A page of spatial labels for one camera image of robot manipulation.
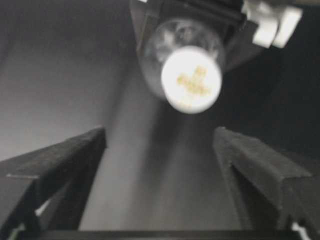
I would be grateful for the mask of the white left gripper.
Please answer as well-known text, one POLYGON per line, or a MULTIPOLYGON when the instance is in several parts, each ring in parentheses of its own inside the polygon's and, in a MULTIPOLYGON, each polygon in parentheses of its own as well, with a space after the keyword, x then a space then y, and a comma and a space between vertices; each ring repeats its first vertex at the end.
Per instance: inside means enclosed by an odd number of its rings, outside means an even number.
POLYGON ((290 5, 265 0, 165 0, 161 20, 190 19, 218 34, 224 47, 225 72, 253 60, 263 48, 285 48, 303 17, 290 5))

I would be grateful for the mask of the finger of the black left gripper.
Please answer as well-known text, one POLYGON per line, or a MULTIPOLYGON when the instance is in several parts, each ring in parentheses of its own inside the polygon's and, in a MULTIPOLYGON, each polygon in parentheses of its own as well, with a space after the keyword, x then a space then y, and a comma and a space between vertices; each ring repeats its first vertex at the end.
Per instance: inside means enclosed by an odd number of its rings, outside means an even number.
POLYGON ((155 32, 160 19, 164 0, 130 0, 130 14, 136 39, 136 52, 141 53, 144 45, 155 32))

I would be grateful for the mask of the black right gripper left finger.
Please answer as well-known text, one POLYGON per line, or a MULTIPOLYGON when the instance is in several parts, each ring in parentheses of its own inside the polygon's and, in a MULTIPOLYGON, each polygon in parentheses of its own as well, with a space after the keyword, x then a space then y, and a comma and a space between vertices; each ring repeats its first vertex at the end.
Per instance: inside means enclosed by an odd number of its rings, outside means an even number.
POLYGON ((34 214, 70 180, 97 164, 106 130, 94 128, 60 143, 0 163, 0 238, 34 214))

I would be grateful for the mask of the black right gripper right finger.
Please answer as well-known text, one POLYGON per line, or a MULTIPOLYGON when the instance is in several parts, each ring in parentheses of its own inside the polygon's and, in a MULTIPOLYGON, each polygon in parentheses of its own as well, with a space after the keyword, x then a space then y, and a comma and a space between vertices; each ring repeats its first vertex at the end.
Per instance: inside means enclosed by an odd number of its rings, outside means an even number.
POLYGON ((288 230, 301 224, 320 233, 320 162, 273 148, 224 127, 214 130, 214 152, 244 230, 288 230))

